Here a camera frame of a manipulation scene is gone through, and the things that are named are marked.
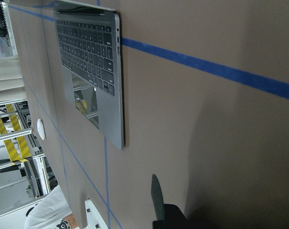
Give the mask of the grey laptop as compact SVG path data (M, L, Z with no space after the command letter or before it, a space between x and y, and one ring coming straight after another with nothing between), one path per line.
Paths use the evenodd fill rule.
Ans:
M54 5L65 97L118 149L124 147L119 13L74 1Z

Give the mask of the black mouse pad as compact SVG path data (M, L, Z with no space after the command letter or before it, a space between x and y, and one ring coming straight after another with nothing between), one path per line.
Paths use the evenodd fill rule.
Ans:
M164 203L162 189L156 174L152 174L151 197L156 220L153 229L188 229L189 224L177 205Z

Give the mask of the white computer mouse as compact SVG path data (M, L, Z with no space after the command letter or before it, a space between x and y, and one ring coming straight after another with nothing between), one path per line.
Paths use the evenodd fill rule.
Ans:
M44 125L41 119L37 120L37 131L39 133L40 138L44 141L45 140L45 131Z

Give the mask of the person in white shirt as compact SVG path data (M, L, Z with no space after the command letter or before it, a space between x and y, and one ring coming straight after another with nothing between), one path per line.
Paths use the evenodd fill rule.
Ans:
M42 201L26 213L25 229L78 229L79 225L57 185Z

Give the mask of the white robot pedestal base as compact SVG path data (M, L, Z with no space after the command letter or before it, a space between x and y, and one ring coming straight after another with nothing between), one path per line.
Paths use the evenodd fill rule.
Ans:
M85 201L85 213L87 219L86 229L108 229L104 219L90 199Z

